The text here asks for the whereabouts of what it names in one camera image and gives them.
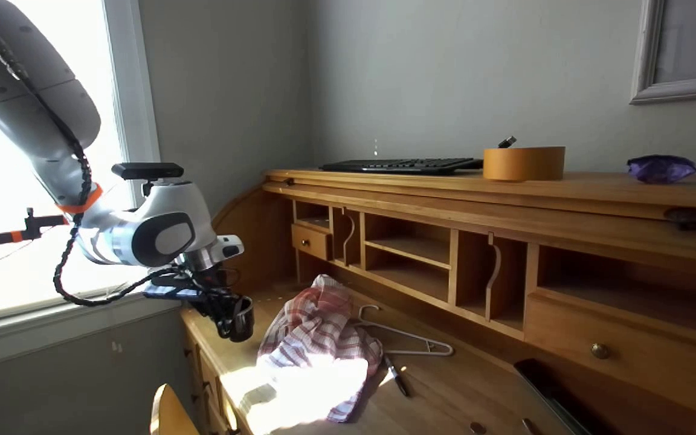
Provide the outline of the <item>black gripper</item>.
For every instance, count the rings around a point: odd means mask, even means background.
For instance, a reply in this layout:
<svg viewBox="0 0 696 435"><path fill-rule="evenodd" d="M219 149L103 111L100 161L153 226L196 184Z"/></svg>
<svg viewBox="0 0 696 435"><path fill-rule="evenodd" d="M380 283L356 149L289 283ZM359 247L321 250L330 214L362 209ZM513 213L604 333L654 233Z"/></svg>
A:
<svg viewBox="0 0 696 435"><path fill-rule="evenodd" d="M222 265L165 272L151 279L146 294L191 304L216 323L220 339L243 342L254 333L254 301L227 290Z"/></svg>

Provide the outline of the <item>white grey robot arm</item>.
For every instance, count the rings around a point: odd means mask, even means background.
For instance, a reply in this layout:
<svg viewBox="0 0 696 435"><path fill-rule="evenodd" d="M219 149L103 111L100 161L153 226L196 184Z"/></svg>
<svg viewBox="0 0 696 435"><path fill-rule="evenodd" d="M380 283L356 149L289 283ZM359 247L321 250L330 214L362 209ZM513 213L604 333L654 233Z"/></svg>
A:
<svg viewBox="0 0 696 435"><path fill-rule="evenodd" d="M71 224L66 249L100 265L144 265L135 287L182 300L219 333L248 341L254 304L225 287L222 264L244 244L210 224L203 194L175 161L122 161L113 172L144 186L144 203L117 209L93 178L87 148L103 119L71 64L36 23L0 0L0 131L30 156L39 184Z"/></svg>

